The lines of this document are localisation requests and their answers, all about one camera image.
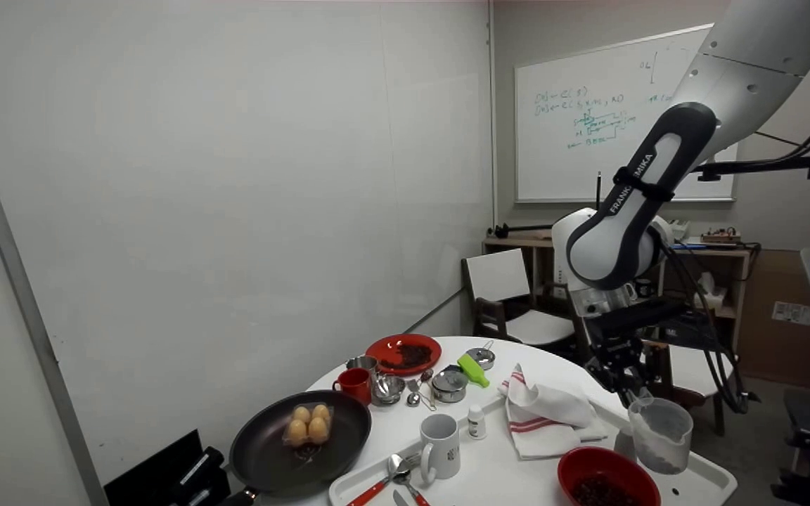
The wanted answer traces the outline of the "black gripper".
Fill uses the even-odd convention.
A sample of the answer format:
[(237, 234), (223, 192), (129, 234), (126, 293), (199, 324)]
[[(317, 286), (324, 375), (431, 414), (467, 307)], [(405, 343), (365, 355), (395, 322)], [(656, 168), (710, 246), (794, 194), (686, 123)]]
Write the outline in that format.
[(651, 383), (630, 375), (638, 365), (641, 331), (675, 322), (683, 313), (690, 313), (690, 303), (677, 298), (651, 298), (586, 317), (593, 371), (609, 379), (620, 376), (617, 393), (625, 406), (652, 400)]

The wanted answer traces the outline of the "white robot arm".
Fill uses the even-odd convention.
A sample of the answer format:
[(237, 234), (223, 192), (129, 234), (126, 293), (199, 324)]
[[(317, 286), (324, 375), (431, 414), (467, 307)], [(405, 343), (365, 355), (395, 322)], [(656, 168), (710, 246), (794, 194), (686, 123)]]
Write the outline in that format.
[(810, 73), (810, 0), (731, 0), (710, 28), (670, 106), (652, 121), (613, 189), (565, 239), (568, 286), (593, 355), (593, 376), (630, 406), (644, 389), (638, 329), (668, 324), (672, 302), (613, 302), (668, 248), (659, 212), (683, 177), (804, 168), (810, 136), (789, 154), (718, 164), (755, 136)]

